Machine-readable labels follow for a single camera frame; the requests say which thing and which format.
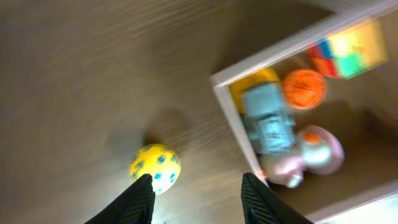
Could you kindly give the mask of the grey yellow toy truck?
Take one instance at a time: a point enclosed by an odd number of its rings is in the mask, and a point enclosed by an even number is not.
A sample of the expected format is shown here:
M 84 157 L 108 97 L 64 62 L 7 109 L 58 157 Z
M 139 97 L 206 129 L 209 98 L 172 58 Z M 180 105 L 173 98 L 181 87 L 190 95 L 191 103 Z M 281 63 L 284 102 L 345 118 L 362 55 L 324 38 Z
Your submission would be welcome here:
M 264 68 L 229 86 L 248 138 L 258 154 L 276 154 L 295 144 L 295 121 L 287 112 L 280 80 Z

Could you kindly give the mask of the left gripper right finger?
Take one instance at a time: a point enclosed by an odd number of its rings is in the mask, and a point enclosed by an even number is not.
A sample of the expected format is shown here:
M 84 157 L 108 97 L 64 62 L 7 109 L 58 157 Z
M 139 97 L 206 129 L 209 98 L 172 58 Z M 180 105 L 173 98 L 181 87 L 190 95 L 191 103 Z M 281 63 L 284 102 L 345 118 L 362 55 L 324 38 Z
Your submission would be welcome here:
M 249 172 L 243 174 L 241 201 L 245 224 L 313 224 Z

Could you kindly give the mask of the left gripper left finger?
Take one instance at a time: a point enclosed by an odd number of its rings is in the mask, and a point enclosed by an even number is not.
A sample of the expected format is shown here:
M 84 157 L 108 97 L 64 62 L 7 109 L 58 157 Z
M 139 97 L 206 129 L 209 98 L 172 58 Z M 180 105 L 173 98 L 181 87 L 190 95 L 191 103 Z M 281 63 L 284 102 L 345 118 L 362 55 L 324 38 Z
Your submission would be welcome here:
M 155 192 L 144 174 L 86 224 L 151 224 Z

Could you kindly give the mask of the pink white toy duck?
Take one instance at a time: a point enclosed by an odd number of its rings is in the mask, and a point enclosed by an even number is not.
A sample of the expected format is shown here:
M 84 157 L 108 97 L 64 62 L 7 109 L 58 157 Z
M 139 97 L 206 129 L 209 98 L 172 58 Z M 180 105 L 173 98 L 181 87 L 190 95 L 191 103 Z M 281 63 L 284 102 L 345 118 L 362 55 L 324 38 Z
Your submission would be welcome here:
M 263 155 L 259 161 L 268 181 L 294 189 L 303 181 L 304 172 L 332 174 L 344 159 L 343 147 L 331 132 L 309 125 L 297 134 L 294 146 L 285 152 Z

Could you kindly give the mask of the orange round toy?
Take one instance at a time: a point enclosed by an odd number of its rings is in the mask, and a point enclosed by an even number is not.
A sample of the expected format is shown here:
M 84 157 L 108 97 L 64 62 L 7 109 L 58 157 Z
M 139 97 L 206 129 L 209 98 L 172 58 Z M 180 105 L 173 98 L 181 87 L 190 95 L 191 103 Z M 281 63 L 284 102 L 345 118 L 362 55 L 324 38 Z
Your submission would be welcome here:
M 327 84 L 320 73 L 310 69 L 298 69 L 284 78 L 282 92 L 291 107 L 310 110 L 326 97 Z

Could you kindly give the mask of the colourful puzzle cube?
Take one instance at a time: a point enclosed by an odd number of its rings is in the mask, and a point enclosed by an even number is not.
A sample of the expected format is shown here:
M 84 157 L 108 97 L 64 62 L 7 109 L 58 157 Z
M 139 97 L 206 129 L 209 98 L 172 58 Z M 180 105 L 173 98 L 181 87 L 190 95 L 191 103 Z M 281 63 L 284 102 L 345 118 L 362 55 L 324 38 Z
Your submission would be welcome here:
M 387 62 L 380 22 L 368 19 L 334 32 L 308 50 L 326 77 L 350 79 Z

